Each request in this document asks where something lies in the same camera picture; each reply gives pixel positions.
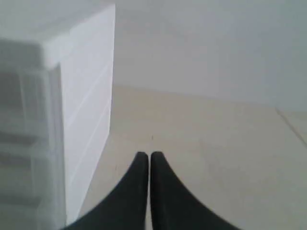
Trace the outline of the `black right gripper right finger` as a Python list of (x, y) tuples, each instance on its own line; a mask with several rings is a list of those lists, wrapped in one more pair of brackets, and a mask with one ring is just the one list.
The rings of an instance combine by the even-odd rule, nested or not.
[(176, 176), (164, 154), (151, 154), (150, 206), (154, 230), (236, 230), (203, 205)]

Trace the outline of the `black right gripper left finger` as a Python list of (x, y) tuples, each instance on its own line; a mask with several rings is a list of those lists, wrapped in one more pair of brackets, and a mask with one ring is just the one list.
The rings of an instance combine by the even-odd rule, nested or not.
[(149, 158), (137, 152), (114, 189), (66, 230), (144, 230), (148, 197)]

